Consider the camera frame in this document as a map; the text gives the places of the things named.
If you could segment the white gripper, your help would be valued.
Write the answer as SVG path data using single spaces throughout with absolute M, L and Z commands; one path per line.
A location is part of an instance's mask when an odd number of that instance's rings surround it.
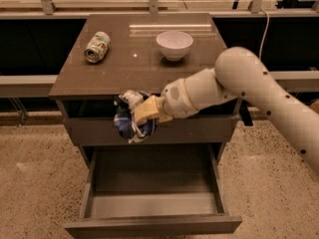
M 187 94 L 185 79 L 178 79 L 166 85 L 161 96 L 162 98 L 150 96 L 136 107 L 134 118 L 137 125 L 153 119 L 158 119 L 159 123 L 186 119 L 198 113 Z M 162 115 L 162 103 L 166 115 Z

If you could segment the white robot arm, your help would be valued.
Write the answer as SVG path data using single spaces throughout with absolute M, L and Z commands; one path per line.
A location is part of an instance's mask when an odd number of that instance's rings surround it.
M 289 95 L 263 63 L 245 48 L 223 51 L 212 69 L 204 69 L 166 85 L 134 111 L 134 122 L 185 119 L 215 105 L 241 98 L 267 119 L 319 173 L 319 114 Z

